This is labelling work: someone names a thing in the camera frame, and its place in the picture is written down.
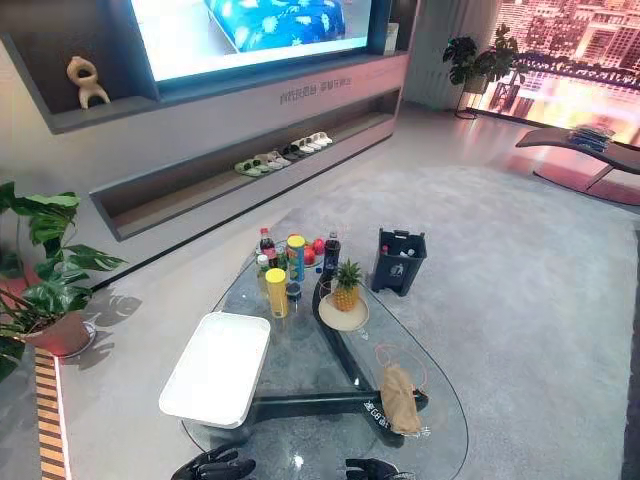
glass coffee table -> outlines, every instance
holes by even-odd
[[[302,298],[289,303],[285,319],[273,319],[255,263],[248,262],[214,310],[271,323],[252,407],[233,430],[184,420],[191,439],[203,450],[239,442],[241,456],[257,462],[257,480],[344,479],[346,458],[385,460],[420,480],[454,478],[467,455],[468,432],[442,369],[365,286],[360,296],[369,321],[353,332],[327,327],[318,315],[326,293],[319,280],[307,270]],[[417,387],[414,398],[428,428],[418,436],[391,432],[383,415],[379,389],[391,365],[407,370]]]

white sculpture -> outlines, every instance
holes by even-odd
[[[81,71],[89,73],[89,76],[80,77],[79,73]],[[92,97],[100,97],[104,103],[111,103],[107,92],[98,84],[96,66],[89,60],[85,60],[82,57],[73,57],[67,67],[67,77],[80,88],[78,97],[80,98],[80,106],[84,110],[89,108],[89,99]]]

brown paper bag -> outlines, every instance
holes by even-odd
[[[380,390],[384,414],[395,433],[418,433],[422,422],[413,398],[413,385],[406,370],[397,365],[384,369],[384,382]]]

blue can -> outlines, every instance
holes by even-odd
[[[304,281],[304,238],[292,235],[287,240],[289,251],[289,279],[292,282]]]

pineapple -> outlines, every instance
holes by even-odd
[[[338,268],[338,286],[333,292],[333,303],[342,312],[350,312],[358,301],[358,282],[362,274],[358,263],[347,260]]]

